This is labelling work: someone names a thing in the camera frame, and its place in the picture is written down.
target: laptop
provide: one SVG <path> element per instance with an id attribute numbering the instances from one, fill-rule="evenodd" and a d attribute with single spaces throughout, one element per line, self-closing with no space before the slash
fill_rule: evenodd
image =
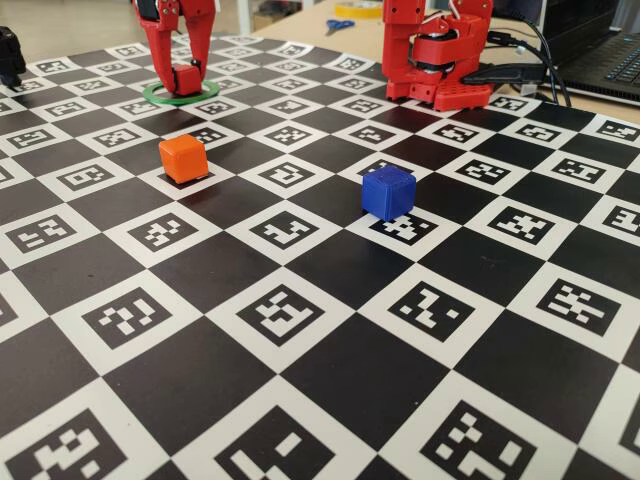
<path id="1" fill-rule="evenodd" d="M 495 14 L 517 11 L 518 1 L 543 26 L 569 91 L 640 106 L 640 34 L 611 28 L 619 0 L 497 0 Z"/>

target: cube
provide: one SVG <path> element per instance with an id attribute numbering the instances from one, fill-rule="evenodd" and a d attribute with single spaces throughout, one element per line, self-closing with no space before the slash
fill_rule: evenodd
<path id="1" fill-rule="evenodd" d="M 204 144 L 191 135 L 164 140 L 159 148 L 164 171 L 174 182 L 189 182 L 209 173 Z"/>
<path id="2" fill-rule="evenodd" d="M 409 212 L 415 198 L 416 177 L 392 165 L 362 179 L 362 208 L 385 222 Z"/>

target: blue cube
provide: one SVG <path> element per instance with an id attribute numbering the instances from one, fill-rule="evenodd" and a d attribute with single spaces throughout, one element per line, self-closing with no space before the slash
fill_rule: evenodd
<path id="1" fill-rule="evenodd" d="M 385 222 L 409 212 L 415 198 L 416 177 L 392 165 L 362 179 L 362 208 Z"/>

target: green ring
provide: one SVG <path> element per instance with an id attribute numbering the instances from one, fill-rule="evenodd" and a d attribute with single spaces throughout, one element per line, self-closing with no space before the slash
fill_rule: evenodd
<path id="1" fill-rule="evenodd" d="M 207 98 L 214 97 L 220 91 L 220 86 L 217 83 L 212 82 L 211 80 L 204 80 L 202 82 L 202 85 L 207 87 L 207 90 L 198 95 L 181 98 L 165 98 L 159 97 L 155 94 L 156 90 L 159 90 L 163 87 L 162 82 L 158 82 L 145 88 L 142 91 L 142 96 L 151 103 L 163 103 L 166 105 L 189 105 L 191 103 L 200 102 L 202 100 L 206 100 Z"/>

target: laptop keyboard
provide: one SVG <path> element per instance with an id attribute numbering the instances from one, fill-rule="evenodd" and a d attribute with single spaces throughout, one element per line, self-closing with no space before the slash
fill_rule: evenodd
<path id="1" fill-rule="evenodd" d="M 640 85 L 640 38 L 626 37 L 625 46 L 631 47 L 629 54 L 605 78 L 614 82 Z"/>

